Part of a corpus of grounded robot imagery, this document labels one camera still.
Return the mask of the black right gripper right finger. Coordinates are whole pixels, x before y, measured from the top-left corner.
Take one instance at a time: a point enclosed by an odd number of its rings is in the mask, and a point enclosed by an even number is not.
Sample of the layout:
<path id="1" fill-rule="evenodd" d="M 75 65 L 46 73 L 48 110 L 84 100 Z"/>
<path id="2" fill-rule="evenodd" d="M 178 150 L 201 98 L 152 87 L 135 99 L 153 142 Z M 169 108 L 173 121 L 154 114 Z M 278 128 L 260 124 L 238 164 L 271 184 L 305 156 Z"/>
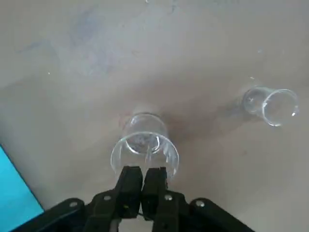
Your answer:
<path id="1" fill-rule="evenodd" d="M 168 190 L 166 168 L 150 168 L 142 189 L 144 218 L 153 232 L 252 232 L 246 224 L 206 198 L 187 203 Z"/>

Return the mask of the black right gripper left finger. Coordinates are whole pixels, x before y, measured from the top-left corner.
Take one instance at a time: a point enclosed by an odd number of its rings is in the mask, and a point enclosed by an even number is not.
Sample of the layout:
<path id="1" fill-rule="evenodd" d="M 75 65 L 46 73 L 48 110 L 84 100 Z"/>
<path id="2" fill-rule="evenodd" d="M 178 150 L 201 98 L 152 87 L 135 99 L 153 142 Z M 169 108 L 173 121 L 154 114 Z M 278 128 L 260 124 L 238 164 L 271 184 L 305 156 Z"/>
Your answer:
<path id="1" fill-rule="evenodd" d="M 123 219 L 136 218 L 140 208 L 142 172 L 126 166 L 115 187 L 95 195 L 85 204 L 69 198 L 30 221 L 16 232 L 117 232 Z"/>

